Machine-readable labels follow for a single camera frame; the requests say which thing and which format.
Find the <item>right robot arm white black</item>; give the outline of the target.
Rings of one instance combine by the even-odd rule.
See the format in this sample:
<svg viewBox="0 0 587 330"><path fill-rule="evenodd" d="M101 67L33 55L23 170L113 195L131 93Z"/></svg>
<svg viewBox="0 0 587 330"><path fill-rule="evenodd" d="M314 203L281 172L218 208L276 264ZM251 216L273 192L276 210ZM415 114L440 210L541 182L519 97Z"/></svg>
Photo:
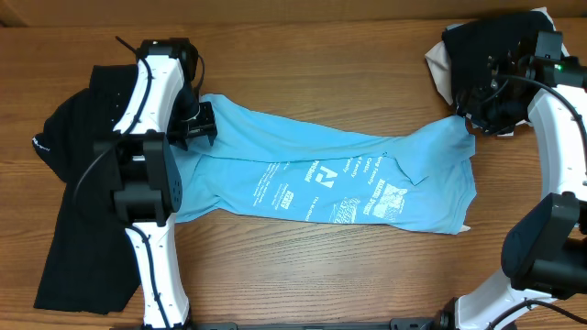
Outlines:
<svg viewBox="0 0 587 330"><path fill-rule="evenodd" d="M586 292L586 69L563 53L562 35L539 31L516 52L487 64L489 87L463 90L456 113L486 135L534 128L542 178L540 202L506 235L501 267L433 318L393 319L392 329L514 329L545 307L584 324L556 305Z"/></svg>

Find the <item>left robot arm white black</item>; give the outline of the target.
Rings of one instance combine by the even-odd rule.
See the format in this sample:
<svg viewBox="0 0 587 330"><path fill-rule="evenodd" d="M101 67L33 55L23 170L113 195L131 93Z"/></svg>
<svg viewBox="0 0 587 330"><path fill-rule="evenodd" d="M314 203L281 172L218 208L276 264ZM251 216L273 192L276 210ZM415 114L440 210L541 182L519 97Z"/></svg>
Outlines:
<svg viewBox="0 0 587 330"><path fill-rule="evenodd" d="M172 148L216 138L212 105L199 99L205 65L187 38L145 39L134 49L138 75L111 134L94 144L91 170L122 222L137 260L144 329L192 329L175 246L183 184Z"/></svg>

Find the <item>light blue printed t-shirt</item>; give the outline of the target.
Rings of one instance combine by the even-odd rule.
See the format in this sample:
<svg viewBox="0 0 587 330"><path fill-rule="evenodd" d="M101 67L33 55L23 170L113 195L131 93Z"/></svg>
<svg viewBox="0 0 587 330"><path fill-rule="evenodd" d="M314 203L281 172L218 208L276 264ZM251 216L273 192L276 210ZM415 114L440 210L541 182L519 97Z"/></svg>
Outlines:
<svg viewBox="0 0 587 330"><path fill-rule="evenodd" d="M475 138L463 118L378 137L251 111L221 94L208 101L216 139L198 137L173 152L183 184L179 221L224 209L438 234L465 230L476 188Z"/></svg>

